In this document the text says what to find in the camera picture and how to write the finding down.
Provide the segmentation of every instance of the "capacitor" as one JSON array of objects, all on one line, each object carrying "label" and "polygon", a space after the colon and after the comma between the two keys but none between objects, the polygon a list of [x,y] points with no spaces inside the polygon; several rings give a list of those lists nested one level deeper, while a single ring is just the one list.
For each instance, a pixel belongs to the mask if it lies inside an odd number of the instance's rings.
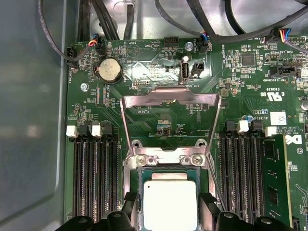
[{"label": "capacitor", "polygon": [[300,106],[303,110],[308,111],[308,99],[303,100]]}]

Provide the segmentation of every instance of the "white dimm latch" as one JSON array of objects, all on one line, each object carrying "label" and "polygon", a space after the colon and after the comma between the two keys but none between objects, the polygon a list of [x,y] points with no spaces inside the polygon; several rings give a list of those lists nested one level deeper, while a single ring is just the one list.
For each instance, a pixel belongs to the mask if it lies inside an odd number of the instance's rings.
[{"label": "white dimm latch", "polygon": [[237,125],[236,128],[237,133],[244,133],[249,131],[249,124],[247,120],[240,120],[239,124]]},{"label": "white dimm latch", "polygon": [[77,127],[75,125],[67,125],[66,126],[66,135],[68,137],[77,138],[78,137]]},{"label": "white dimm latch", "polygon": [[277,135],[277,127],[276,126],[266,127],[265,136],[271,137],[272,135]]},{"label": "white dimm latch", "polygon": [[92,125],[91,135],[94,137],[102,137],[102,127],[100,124]]}]

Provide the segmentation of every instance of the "white label sticker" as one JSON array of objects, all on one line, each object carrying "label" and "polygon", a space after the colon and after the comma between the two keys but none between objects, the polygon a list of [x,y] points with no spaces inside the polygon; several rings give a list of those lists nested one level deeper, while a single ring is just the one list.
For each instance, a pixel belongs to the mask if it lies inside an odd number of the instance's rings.
[{"label": "white label sticker", "polygon": [[287,117],[285,112],[271,112],[270,113],[271,125],[287,125]]}]

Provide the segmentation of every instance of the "integrated circuit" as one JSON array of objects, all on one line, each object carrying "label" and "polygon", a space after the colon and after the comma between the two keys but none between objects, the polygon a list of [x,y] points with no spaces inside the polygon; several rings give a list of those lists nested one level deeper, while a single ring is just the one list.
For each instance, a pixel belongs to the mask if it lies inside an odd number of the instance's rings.
[{"label": "integrated circuit", "polygon": [[255,66],[256,59],[253,53],[242,53],[242,66]]}]

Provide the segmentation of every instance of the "screw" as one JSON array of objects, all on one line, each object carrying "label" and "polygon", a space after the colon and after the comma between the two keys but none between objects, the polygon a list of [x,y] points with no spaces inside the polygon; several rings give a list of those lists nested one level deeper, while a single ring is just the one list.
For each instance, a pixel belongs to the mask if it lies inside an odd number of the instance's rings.
[{"label": "screw", "polygon": [[194,155],[192,157],[192,162],[195,164],[195,165],[201,165],[202,164],[202,157],[200,155]]},{"label": "screw", "polygon": [[232,218],[233,214],[232,213],[225,213],[224,216],[227,217],[227,218]]},{"label": "screw", "polygon": [[267,219],[267,218],[262,218],[261,221],[264,223],[264,224],[267,224],[267,225],[270,225],[271,224],[271,220]]},{"label": "screw", "polygon": [[145,162],[146,162],[146,159],[145,159],[145,157],[144,157],[143,155],[137,156],[137,158],[136,158],[136,164],[137,164],[138,166],[144,165]]},{"label": "screw", "polygon": [[80,85],[80,90],[82,90],[83,92],[86,92],[89,90],[89,85],[87,83],[82,83]]},{"label": "screw", "polygon": [[187,51],[192,51],[193,50],[193,43],[192,42],[186,42],[184,48]]}]

